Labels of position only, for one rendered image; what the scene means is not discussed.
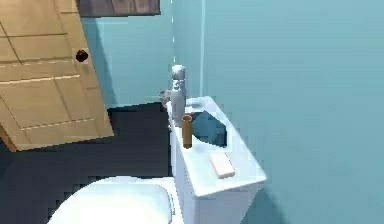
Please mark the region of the grey spray bottle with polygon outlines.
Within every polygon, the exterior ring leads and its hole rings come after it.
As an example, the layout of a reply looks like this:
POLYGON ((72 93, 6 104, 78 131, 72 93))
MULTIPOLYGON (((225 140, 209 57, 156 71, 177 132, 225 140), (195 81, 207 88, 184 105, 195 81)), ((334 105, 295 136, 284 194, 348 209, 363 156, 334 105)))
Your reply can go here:
POLYGON ((177 127, 181 127, 186 107, 185 67, 183 65, 172 67, 171 106, 172 119, 177 127))

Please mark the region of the brown cardboard tube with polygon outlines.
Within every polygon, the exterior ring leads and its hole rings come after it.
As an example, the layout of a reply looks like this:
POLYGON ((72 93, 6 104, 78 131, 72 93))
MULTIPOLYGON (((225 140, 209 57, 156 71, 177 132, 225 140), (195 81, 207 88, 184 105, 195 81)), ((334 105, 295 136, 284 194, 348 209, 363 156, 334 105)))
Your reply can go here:
POLYGON ((184 148, 192 147, 192 116, 190 114, 182 117, 182 140, 184 148))

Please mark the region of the white toilet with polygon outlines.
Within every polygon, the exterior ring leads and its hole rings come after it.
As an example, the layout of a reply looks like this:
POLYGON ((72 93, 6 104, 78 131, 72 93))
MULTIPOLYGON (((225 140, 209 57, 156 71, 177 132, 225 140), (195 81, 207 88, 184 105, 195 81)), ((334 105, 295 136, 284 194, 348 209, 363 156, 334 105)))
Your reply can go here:
POLYGON ((209 113, 225 125, 227 145, 170 132, 172 175, 142 179, 107 177, 80 188, 53 213, 47 224, 241 224, 266 174, 237 130, 209 96, 190 98, 186 111, 209 113), (219 179, 210 163, 214 152, 227 154, 235 175, 219 179))

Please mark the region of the pale pink soap bar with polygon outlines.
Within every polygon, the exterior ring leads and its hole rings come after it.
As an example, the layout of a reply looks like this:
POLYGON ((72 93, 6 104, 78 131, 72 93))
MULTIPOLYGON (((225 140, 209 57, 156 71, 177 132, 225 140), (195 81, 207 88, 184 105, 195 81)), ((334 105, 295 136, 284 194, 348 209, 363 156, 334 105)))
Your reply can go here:
POLYGON ((215 174, 219 179, 224 179, 235 175, 235 169, 232 166, 232 163, 226 153, 211 153, 209 159, 215 174))

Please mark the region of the black round door knob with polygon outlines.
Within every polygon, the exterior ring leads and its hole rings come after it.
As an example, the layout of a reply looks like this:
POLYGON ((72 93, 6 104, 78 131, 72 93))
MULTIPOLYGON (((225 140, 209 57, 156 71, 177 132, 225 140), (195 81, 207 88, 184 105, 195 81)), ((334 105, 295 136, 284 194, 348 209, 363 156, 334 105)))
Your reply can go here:
POLYGON ((75 55, 76 60, 80 63, 85 62, 88 59, 88 57, 89 57, 88 53, 83 49, 78 50, 75 55))

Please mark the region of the light wooden room door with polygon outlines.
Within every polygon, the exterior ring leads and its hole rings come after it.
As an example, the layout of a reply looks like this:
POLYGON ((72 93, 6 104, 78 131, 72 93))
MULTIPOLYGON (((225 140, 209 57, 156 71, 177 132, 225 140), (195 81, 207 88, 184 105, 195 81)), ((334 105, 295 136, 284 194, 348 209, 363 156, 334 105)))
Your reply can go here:
POLYGON ((0 0, 0 139, 9 150, 112 135, 76 0, 0 0))

